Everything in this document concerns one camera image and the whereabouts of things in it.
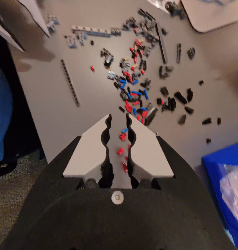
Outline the blue plastic bin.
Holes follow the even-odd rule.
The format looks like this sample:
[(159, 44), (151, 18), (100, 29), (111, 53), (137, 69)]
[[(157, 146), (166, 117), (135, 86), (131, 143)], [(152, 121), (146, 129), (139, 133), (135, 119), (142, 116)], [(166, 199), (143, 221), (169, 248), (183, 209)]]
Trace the blue plastic bin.
[(238, 143), (205, 155), (202, 161), (206, 167), (211, 186), (214, 190), (215, 201), (218, 205), (218, 211), (221, 211), (220, 214), (224, 221), (224, 227), (230, 232), (233, 242), (238, 249), (238, 221), (222, 199), (220, 190), (220, 180), (223, 177), (223, 166), (225, 164), (238, 166)]

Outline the pile of mixed lego pieces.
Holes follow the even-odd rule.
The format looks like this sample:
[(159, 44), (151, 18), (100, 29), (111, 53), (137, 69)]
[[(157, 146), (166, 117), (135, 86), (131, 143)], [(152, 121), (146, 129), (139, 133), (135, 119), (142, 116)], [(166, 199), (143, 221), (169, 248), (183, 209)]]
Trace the pile of mixed lego pieces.
[(164, 37), (167, 34), (166, 30), (156, 23), (156, 20), (143, 11), (139, 13), (145, 18), (144, 21), (137, 25), (136, 20), (131, 17), (124, 24), (125, 30), (134, 30), (136, 36), (141, 35), (143, 39), (136, 37), (134, 45), (130, 48), (133, 65), (130, 65), (127, 58), (122, 58), (120, 61), (121, 76), (109, 71), (108, 78), (114, 80), (114, 85), (121, 92), (121, 98), (125, 102), (125, 108), (119, 107), (121, 112), (132, 114), (145, 126), (149, 126), (152, 120), (158, 113), (161, 112), (173, 113), (177, 107), (176, 102), (182, 106), (182, 112), (177, 117), (178, 126), (182, 127), (186, 123), (187, 115), (193, 116), (194, 108), (196, 109), (195, 126), (198, 128), (198, 134), (204, 132), (205, 145), (210, 145), (213, 137), (213, 130), (211, 134), (209, 129), (203, 129), (202, 126), (208, 126), (211, 123), (221, 125), (222, 113), (222, 96), (219, 89), (213, 87), (203, 79), (200, 79), (197, 84), (193, 81), (191, 84), (185, 86), (180, 85), (182, 93), (175, 89), (169, 93), (167, 86), (159, 83), (151, 83), (151, 79), (143, 79), (138, 83), (139, 77), (144, 75), (147, 70), (146, 59), (149, 57), (155, 45), (160, 47), (160, 53), (163, 60), (163, 65), (158, 66), (158, 78), (165, 81), (172, 74), (174, 67), (167, 65), (167, 52), (165, 47)]

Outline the dark lego panel piece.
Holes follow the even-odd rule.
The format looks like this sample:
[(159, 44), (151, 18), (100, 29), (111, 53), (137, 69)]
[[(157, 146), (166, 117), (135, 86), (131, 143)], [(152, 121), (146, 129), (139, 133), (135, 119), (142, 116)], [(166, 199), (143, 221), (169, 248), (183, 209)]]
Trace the dark lego panel piece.
[(169, 12), (171, 17), (179, 17), (180, 20), (184, 20), (186, 18), (184, 9), (179, 7), (174, 2), (166, 2), (165, 9)]

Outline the person's blue sweater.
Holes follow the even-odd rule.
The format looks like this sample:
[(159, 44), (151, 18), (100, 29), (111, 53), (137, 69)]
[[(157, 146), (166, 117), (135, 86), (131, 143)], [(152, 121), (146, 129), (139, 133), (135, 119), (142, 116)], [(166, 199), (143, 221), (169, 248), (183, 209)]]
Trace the person's blue sweater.
[(13, 111), (13, 96), (5, 74), (0, 68), (0, 161), (4, 158), (4, 137)]

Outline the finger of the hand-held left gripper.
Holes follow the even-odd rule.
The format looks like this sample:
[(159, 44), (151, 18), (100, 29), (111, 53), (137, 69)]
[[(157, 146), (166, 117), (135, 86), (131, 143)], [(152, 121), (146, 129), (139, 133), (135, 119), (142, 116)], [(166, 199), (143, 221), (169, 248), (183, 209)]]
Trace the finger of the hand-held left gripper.
[(27, 11), (30, 13), (34, 22), (39, 26), (39, 28), (44, 32), (44, 34), (51, 38), (48, 27), (45, 20), (41, 14), (41, 11), (35, 0), (19, 0), (18, 1)]
[(0, 36), (2, 36), (7, 42), (9, 42), (11, 45), (16, 47), (20, 51), (25, 52), (25, 48), (19, 42), (15, 34), (5, 25), (1, 14), (0, 14)]

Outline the cluster of light grey lego beams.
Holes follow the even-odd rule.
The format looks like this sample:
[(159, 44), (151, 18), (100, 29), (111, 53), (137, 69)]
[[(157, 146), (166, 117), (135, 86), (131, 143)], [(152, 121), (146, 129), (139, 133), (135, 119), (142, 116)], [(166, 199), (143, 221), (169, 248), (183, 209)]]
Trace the cluster of light grey lego beams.
[[(59, 25), (58, 18), (47, 14), (46, 25), (48, 27), (49, 32), (54, 33), (56, 31), (55, 26)], [(110, 28), (109, 30), (107, 30), (73, 25), (71, 27), (71, 34), (64, 35), (64, 38), (67, 40), (68, 47), (72, 49), (77, 48), (77, 41), (79, 41), (80, 44), (83, 46), (84, 40), (86, 40), (88, 36), (110, 38), (111, 36), (121, 36), (121, 33), (122, 29), (120, 28)]]

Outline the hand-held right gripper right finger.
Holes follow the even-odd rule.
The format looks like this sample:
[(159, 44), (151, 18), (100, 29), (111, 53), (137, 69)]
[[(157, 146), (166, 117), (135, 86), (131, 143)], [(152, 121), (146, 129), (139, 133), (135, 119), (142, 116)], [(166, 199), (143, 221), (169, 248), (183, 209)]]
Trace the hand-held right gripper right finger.
[(142, 179), (172, 178), (174, 173), (160, 146), (158, 136), (131, 114), (126, 115), (128, 140), (127, 169), (132, 184)]

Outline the clear plastic bags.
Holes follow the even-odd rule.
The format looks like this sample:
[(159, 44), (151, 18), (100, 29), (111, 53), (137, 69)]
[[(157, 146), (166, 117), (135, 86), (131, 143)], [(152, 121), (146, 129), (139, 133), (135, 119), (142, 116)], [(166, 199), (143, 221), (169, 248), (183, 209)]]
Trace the clear plastic bags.
[(238, 165), (222, 165), (220, 190), (222, 199), (238, 221)]

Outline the long dark grey lego beam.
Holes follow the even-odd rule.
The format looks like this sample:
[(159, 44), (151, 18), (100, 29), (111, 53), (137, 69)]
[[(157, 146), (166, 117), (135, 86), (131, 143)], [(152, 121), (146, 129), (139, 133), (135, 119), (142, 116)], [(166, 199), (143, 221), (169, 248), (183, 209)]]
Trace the long dark grey lego beam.
[(70, 92), (71, 92), (71, 95), (73, 97), (73, 100), (74, 100), (74, 103), (77, 107), (80, 107), (80, 99), (77, 95), (77, 92), (76, 92), (76, 88), (73, 84), (73, 81), (72, 81), (72, 78), (70, 76), (70, 73), (68, 71), (68, 68), (65, 64), (65, 61), (63, 59), (60, 59), (60, 62), (61, 62), (61, 67), (63, 69), (63, 73), (65, 75), (65, 78), (66, 78), (66, 81), (67, 81), (67, 84), (69, 86), (69, 89), (70, 89)]

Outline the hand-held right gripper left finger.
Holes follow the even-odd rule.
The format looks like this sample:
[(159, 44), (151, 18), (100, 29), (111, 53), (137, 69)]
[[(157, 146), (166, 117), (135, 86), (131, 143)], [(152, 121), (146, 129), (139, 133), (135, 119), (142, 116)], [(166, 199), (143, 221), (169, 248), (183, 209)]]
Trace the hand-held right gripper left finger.
[(107, 143), (112, 116), (106, 115), (84, 132), (63, 172), (64, 177), (110, 182), (112, 166)]

